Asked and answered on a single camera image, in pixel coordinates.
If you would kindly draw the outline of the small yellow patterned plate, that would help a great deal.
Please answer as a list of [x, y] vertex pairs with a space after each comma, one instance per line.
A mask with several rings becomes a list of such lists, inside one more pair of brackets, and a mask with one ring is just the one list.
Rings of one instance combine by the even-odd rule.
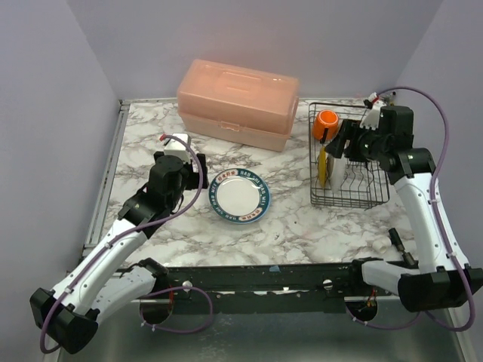
[[318, 154], [318, 182], [324, 189], [327, 182], [327, 154], [325, 147], [322, 146]]

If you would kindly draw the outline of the orange mug black handle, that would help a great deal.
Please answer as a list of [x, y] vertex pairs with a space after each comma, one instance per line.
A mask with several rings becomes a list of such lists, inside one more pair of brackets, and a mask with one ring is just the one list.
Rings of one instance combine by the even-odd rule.
[[321, 143], [330, 142], [339, 130], [339, 117], [329, 109], [317, 113], [312, 126], [313, 137]]

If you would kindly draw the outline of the teal Shi Hao Wei plate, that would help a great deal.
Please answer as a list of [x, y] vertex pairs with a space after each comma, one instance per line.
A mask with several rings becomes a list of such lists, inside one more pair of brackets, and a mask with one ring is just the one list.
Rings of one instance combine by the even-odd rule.
[[218, 173], [208, 188], [208, 199], [218, 216], [239, 225], [259, 220], [271, 203], [265, 181], [252, 170], [243, 168]]

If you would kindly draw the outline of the large teal rimmed plate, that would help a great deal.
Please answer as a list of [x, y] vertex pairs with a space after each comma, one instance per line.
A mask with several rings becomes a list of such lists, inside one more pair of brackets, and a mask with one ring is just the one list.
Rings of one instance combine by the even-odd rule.
[[331, 155], [328, 156], [328, 181], [333, 193], [340, 191], [342, 183], [344, 181], [346, 172], [346, 159], [344, 156], [341, 158], [335, 158]]

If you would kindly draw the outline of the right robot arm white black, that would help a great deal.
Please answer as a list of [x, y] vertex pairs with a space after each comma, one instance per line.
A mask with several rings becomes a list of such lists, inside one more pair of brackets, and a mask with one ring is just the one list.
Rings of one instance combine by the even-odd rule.
[[482, 286], [452, 232], [428, 149], [413, 146], [414, 113], [384, 106], [376, 126], [346, 119], [326, 147], [335, 158], [376, 161], [406, 209], [417, 247], [417, 268], [378, 259], [360, 264], [361, 279], [399, 297], [410, 312], [457, 308]]

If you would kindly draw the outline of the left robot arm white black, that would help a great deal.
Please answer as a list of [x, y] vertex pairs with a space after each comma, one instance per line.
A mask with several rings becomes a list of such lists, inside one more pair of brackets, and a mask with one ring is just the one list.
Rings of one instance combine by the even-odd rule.
[[[43, 354], [60, 348], [70, 354], [81, 351], [106, 319], [150, 294], [163, 278], [164, 268], [152, 259], [127, 268], [120, 278], [113, 275], [162, 225], [188, 211], [208, 187], [205, 155], [185, 154], [183, 160], [157, 152], [147, 183], [126, 200], [103, 240], [62, 281], [31, 295]], [[195, 197], [179, 208], [189, 190], [195, 191]]]

